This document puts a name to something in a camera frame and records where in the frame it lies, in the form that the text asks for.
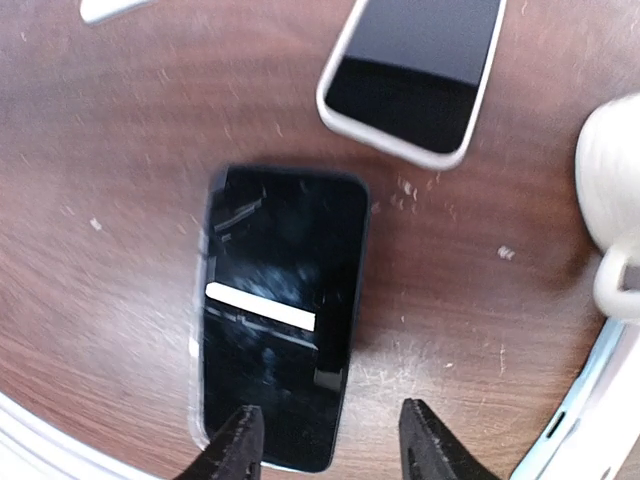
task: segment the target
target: phone bezel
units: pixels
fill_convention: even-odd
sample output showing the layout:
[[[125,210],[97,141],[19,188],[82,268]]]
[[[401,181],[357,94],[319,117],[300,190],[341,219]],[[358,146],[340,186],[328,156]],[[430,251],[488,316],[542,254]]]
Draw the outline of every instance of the phone bezel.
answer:
[[[480,106],[484,98],[484,94],[489,81],[489,75],[493,60],[495,58],[496,47],[498,44],[498,38],[500,36],[500,30],[504,19],[504,12],[507,0],[500,0],[500,7],[498,9],[498,15],[496,16],[496,23],[493,29],[491,37],[491,43],[489,45],[489,51],[485,61],[485,65],[482,72],[482,78],[480,85],[478,86],[478,94],[476,101],[473,105],[471,116],[469,117],[469,123],[465,131],[462,143],[460,147],[447,154],[435,153],[430,150],[419,147],[413,143],[402,140],[398,137],[390,135],[382,130],[367,125],[363,122],[350,118],[346,115],[336,112],[329,108],[325,102],[325,97],[331,82],[335,77],[336,71],[344,57],[344,52],[347,49],[349,42],[353,36],[353,33],[360,21],[362,13],[367,6],[369,0],[357,0],[353,10],[349,14],[347,22],[338,37],[338,41],[334,46],[329,60],[324,67],[318,87],[316,89],[316,104],[320,118],[324,124],[336,133],[340,133],[358,140],[362,143],[370,145],[378,150],[381,150],[392,155],[401,157],[409,162],[415,163],[423,168],[432,168],[435,170],[449,170],[462,161],[464,155],[469,148],[471,142],[471,136],[478,120],[478,114],[480,112]]]

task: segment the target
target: black phone screen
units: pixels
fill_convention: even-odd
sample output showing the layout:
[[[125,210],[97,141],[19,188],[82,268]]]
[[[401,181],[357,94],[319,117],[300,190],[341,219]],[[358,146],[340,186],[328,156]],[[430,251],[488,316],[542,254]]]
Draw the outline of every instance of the black phone screen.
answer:
[[[350,176],[231,167],[210,200],[204,424],[262,407],[263,460],[331,462],[354,328],[368,191]]]
[[[499,11],[500,0],[370,0],[325,103],[432,152],[455,152]]]

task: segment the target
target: white mug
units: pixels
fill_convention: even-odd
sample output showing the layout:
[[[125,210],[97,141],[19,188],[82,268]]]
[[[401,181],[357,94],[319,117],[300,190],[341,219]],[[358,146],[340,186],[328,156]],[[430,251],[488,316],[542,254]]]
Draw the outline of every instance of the white mug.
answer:
[[[640,266],[640,94],[597,109],[576,151],[578,199],[591,236],[605,251],[594,298],[607,316],[640,324],[640,291],[624,290]]]

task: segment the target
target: white object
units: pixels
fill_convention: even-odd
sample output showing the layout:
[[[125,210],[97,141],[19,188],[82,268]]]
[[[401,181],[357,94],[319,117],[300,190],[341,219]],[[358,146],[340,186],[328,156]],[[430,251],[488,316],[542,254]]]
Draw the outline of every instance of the white object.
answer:
[[[501,0],[500,3],[496,25],[493,30],[491,44],[489,46],[489,52],[487,54],[480,85],[478,87],[478,94],[469,118],[469,123],[462,144],[458,150],[450,154],[431,152],[405,140],[401,140],[400,138],[394,137],[393,135],[378,130],[377,128],[349,118],[346,115],[342,115],[329,108],[325,103],[327,91],[329,90],[331,82],[333,81],[336,71],[340,66],[344,53],[351,38],[353,37],[355,29],[368,2],[369,0],[357,0],[349,18],[347,19],[344,29],[331,52],[331,56],[329,57],[327,65],[322,72],[322,76],[320,77],[320,82],[318,83],[318,88],[316,90],[316,104],[322,121],[327,127],[337,133],[341,133],[392,155],[397,155],[421,167],[432,168],[435,170],[448,170],[455,167],[464,158],[478,119],[480,105],[482,104],[484,92],[487,88],[487,82],[489,81],[489,73],[493,64],[498,37],[500,36],[506,0]]]
[[[91,220],[89,220],[89,224],[93,227],[93,229],[96,232],[99,232],[100,230],[102,230],[102,224],[95,217],[93,217]]]
[[[0,394],[0,478],[158,480],[43,422]]]
[[[640,265],[640,95],[589,117],[576,152],[576,185],[589,232],[607,252],[596,302],[608,316],[640,323],[640,292],[622,291],[626,267]]]
[[[252,295],[221,283],[209,283],[205,294],[212,300],[286,323],[292,327],[308,330],[309,332],[313,332],[316,328],[315,313]]]
[[[80,16],[85,23],[97,23],[152,0],[82,0]]]

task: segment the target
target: table surface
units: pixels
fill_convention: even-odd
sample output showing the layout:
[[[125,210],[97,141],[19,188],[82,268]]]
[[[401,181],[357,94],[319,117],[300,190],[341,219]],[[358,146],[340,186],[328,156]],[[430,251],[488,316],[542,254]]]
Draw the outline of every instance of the table surface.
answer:
[[[640,90],[640,7],[510,0],[469,154],[436,174],[319,120],[316,82],[351,6],[159,0],[87,27],[76,1],[0,5],[1,391],[175,475],[197,453],[187,346],[209,178],[229,162],[347,170],[375,204],[321,478],[400,478],[406,397],[508,477],[603,324],[574,150],[596,106]],[[639,473],[636,449],[619,478]]]

